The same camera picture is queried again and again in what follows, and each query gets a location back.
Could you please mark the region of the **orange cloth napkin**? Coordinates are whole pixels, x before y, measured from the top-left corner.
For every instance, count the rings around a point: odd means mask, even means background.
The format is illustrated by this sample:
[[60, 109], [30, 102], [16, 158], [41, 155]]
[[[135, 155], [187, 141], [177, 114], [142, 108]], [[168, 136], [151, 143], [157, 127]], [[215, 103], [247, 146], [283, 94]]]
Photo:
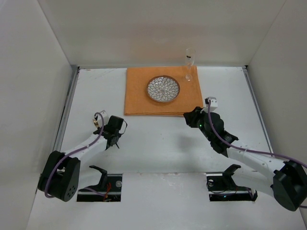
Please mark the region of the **orange cloth napkin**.
[[[185, 78], [186, 73], [187, 66], [128, 68], [124, 115], [182, 116], [197, 106], [203, 107], [197, 67], [191, 67], [189, 81]], [[169, 103], [156, 102], [147, 93], [150, 80], [161, 75], [174, 78], [180, 86], [178, 97]]]

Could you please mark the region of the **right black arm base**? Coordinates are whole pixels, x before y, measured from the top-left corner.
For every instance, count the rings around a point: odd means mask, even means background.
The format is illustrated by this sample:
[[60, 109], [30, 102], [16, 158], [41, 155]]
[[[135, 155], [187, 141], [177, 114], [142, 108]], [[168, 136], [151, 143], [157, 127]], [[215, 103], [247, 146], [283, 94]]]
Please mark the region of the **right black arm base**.
[[206, 173], [206, 187], [211, 202], [251, 201], [255, 202], [258, 192], [251, 188], [238, 186], [232, 176], [241, 166], [232, 164], [223, 172]]

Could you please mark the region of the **clear wine glass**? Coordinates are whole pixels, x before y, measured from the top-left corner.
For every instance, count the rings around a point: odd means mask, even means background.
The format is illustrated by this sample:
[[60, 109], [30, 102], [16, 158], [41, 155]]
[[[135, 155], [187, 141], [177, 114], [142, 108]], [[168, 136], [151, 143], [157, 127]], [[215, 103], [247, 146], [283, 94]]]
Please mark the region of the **clear wine glass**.
[[195, 61], [195, 49], [194, 48], [187, 48], [186, 49], [186, 54], [185, 54], [185, 63], [187, 66], [187, 72], [185, 75], [185, 78], [187, 81], [191, 81], [192, 79], [192, 74], [191, 74], [191, 69], [192, 66], [194, 65], [194, 61]]

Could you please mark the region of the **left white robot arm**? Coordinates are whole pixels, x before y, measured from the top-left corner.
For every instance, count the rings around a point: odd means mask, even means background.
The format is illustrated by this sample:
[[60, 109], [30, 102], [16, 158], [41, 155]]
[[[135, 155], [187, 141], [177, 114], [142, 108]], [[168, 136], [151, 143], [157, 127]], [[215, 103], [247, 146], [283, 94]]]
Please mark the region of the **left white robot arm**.
[[96, 127], [88, 139], [76, 147], [50, 153], [38, 181], [38, 190], [47, 198], [70, 201], [79, 190], [86, 190], [109, 201], [108, 193], [114, 185], [108, 181], [107, 170], [90, 165], [90, 171], [82, 171], [82, 165], [91, 158], [117, 145], [127, 122], [117, 116], [97, 112], [93, 122]]

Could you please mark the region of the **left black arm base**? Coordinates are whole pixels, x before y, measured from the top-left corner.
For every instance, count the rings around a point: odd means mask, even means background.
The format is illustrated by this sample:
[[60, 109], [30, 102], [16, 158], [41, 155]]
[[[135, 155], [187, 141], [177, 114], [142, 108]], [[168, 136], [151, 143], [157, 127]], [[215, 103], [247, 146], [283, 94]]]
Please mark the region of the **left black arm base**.
[[90, 166], [79, 177], [77, 202], [120, 202], [123, 175]]

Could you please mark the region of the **floral patterned ceramic plate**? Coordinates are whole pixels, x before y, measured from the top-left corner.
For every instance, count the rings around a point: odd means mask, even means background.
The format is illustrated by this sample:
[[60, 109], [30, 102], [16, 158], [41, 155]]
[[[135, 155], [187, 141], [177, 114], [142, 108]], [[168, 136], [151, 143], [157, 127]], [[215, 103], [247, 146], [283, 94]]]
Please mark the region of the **floral patterned ceramic plate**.
[[169, 103], [178, 97], [180, 85], [176, 79], [160, 75], [149, 80], [146, 93], [155, 102]]

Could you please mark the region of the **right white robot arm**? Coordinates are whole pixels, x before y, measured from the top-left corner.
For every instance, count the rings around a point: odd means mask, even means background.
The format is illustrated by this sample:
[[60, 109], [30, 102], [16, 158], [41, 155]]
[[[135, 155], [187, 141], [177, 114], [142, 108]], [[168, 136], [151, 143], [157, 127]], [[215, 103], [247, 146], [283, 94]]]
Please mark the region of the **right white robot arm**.
[[306, 164], [287, 156], [250, 149], [225, 130], [224, 121], [211, 111], [210, 105], [197, 106], [183, 116], [189, 127], [200, 130], [215, 152], [239, 162], [218, 176], [208, 175], [213, 184], [208, 186], [211, 193], [225, 193], [241, 187], [272, 196], [290, 211], [302, 207], [307, 197]]

